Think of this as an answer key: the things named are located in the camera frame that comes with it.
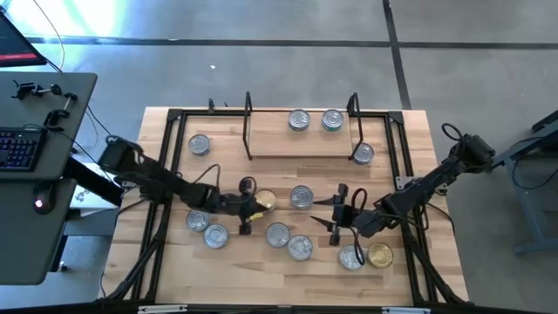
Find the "black table edge rail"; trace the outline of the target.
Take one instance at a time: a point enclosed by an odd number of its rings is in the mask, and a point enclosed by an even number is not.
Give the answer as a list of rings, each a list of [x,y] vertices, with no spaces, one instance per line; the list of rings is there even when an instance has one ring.
[[[57,304],[36,307],[0,309],[0,314],[137,314],[138,308],[154,305],[149,300],[98,299],[89,303]],[[239,305],[239,304],[186,304],[187,312],[174,314],[382,314],[389,306],[336,306],[336,305]],[[537,311],[509,310],[474,304],[420,304],[432,314],[548,314]]]

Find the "white printed sheet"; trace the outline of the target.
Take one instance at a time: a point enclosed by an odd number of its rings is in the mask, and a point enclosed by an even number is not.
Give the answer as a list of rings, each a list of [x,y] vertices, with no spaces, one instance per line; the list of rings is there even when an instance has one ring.
[[[102,170],[96,163],[84,163],[85,166],[90,168],[93,172],[105,176],[110,179],[113,183],[114,175],[108,174]],[[76,209],[81,212],[81,215],[89,215],[95,212],[116,209],[118,206],[111,204],[108,201],[103,200],[99,196],[95,195],[93,192],[77,185],[73,197],[71,199],[70,209]]]

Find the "black aluminium table frame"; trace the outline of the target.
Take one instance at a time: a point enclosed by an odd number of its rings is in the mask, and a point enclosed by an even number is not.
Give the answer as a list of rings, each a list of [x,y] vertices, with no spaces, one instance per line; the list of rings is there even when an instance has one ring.
[[[170,209],[167,238],[161,254],[146,264],[139,293],[158,304],[249,304],[249,305],[409,305],[412,291],[400,229],[387,229],[374,236],[389,245],[393,264],[385,269],[365,265],[345,269],[338,261],[338,248],[329,244],[325,227],[311,219],[328,219],[331,208],[318,205],[306,211],[289,204],[291,189],[299,184],[312,189],[317,199],[331,197],[340,183],[350,189],[365,188],[368,201],[375,201],[395,188],[394,178],[404,170],[409,155],[414,172],[426,174],[437,165],[430,127],[423,111],[362,111],[364,143],[374,149],[371,163],[359,165],[347,158],[263,158],[249,153],[245,114],[223,110],[149,107],[139,132],[139,144],[153,158],[163,157],[188,180],[219,184],[235,191],[239,180],[253,176],[259,188],[276,193],[278,204],[270,214],[253,222],[250,235],[240,235],[239,220],[218,215],[230,237],[222,249],[207,248],[200,234],[187,229],[187,206],[174,200]],[[188,149],[198,133],[210,139],[207,155]],[[272,248],[266,228],[281,222],[290,239],[307,236],[313,243],[310,259],[294,260],[288,244]]]

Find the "dark computer monitor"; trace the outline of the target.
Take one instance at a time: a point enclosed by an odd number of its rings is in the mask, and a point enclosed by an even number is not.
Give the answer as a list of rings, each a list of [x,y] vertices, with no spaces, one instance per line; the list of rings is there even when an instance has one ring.
[[[0,11],[0,68],[46,64],[46,58]]]

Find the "wooden shelf with black legs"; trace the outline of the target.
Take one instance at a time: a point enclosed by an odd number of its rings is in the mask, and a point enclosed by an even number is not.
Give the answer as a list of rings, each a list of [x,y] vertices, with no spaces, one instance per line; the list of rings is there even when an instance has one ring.
[[[295,132],[288,125],[289,113],[303,109],[310,115],[310,125]],[[344,116],[340,130],[323,129],[323,113],[337,109]],[[251,156],[263,158],[347,158],[353,160],[356,147],[364,142],[362,111],[357,93],[344,108],[246,109],[247,145]]]

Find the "blue-grey metal stand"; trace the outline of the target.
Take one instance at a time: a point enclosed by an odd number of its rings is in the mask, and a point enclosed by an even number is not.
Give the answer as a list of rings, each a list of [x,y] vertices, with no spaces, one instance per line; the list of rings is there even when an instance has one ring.
[[[534,123],[530,134],[497,154],[513,184],[531,239],[517,254],[558,249],[558,110]]]

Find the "silver metal bracket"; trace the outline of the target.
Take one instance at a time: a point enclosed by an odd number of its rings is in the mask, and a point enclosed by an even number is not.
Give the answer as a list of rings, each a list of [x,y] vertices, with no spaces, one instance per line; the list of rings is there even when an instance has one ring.
[[[382,314],[432,314],[431,310],[428,308],[419,307],[383,307],[381,309]]]
[[[137,314],[174,314],[187,312],[186,304],[154,304],[138,308]]]

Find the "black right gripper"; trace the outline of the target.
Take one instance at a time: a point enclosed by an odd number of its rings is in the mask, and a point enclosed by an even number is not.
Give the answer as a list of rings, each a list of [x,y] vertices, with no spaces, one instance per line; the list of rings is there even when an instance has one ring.
[[[315,205],[333,205],[332,221],[329,222],[322,218],[311,216],[311,219],[321,223],[327,230],[331,230],[330,245],[338,245],[340,242],[340,228],[348,228],[351,226],[355,209],[353,206],[345,204],[345,198],[348,196],[349,188],[346,184],[340,183],[337,194],[332,198],[313,201]]]

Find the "black keyboard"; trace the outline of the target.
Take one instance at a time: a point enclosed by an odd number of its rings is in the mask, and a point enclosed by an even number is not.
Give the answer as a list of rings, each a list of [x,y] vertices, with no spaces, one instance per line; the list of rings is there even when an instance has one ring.
[[[32,172],[45,140],[41,127],[0,127],[0,172]]]

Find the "silver-lid tin can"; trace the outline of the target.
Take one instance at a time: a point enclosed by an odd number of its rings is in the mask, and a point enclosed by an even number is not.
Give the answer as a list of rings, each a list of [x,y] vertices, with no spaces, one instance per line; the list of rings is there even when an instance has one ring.
[[[357,249],[354,244],[343,246],[339,251],[338,259],[347,270],[358,270],[365,264],[362,250]]]
[[[211,224],[204,231],[203,242],[210,249],[223,248],[228,242],[228,231],[220,224]]]
[[[310,115],[303,109],[296,109],[289,113],[288,125],[295,132],[303,132],[310,125]]]
[[[335,132],[342,128],[344,123],[343,114],[337,109],[329,109],[323,113],[321,125],[328,132]]]

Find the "gold-lid tin can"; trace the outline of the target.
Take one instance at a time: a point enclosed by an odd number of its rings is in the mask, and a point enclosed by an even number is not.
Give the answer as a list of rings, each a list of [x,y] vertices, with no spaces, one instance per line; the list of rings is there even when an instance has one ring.
[[[277,205],[277,197],[276,194],[274,193],[274,197],[273,198],[255,198],[256,203],[261,206],[264,207],[265,210],[271,210],[273,211],[276,208]]]
[[[368,260],[372,266],[385,269],[393,263],[393,252],[385,243],[377,242],[369,248]]]

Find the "green-label silver-lid can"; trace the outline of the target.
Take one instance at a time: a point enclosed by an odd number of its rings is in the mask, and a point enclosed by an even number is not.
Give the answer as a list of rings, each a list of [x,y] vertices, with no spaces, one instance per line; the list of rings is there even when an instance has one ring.
[[[306,235],[294,235],[288,242],[288,252],[294,260],[308,260],[313,252],[313,243]]]
[[[193,232],[203,232],[211,223],[211,215],[206,212],[191,209],[187,213],[186,226]]]

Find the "black slanted support bar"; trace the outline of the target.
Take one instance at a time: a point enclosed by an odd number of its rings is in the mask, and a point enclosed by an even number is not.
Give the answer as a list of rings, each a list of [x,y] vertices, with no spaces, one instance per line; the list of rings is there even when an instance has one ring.
[[[80,161],[68,158],[63,172],[65,179],[74,179],[77,184],[113,205],[120,206],[124,189],[105,176],[93,172]]]

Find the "blue-label silver-lid can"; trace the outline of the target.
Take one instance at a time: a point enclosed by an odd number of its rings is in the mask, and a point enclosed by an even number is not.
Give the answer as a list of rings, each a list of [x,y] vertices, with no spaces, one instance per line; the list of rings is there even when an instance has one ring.
[[[272,223],[266,228],[266,242],[272,248],[279,249],[286,246],[289,239],[289,228],[281,222]]]
[[[291,190],[289,199],[294,208],[308,209],[313,203],[314,194],[309,187],[298,185]]]
[[[193,135],[188,141],[188,149],[197,156],[207,155],[210,151],[210,139],[201,133]]]
[[[356,147],[356,152],[353,155],[353,161],[359,165],[366,165],[371,163],[374,157],[374,149],[368,143],[361,143]]]

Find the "black desk clamp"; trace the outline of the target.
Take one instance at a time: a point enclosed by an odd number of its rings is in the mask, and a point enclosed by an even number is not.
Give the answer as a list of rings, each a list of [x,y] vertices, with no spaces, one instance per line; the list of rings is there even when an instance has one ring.
[[[62,89],[57,84],[50,85],[49,88],[43,88],[41,85],[34,82],[19,84],[16,80],[14,80],[14,83],[16,84],[17,91],[11,96],[13,99],[23,100],[28,95],[43,97],[46,93],[51,93],[57,96],[62,94]]]
[[[78,100],[78,96],[74,93],[67,92],[64,94],[66,101],[62,109],[54,109],[47,113],[47,116],[43,122],[43,127],[49,131],[60,132],[64,131],[64,128],[59,125],[61,119],[66,119],[70,116],[68,108],[72,102]]]

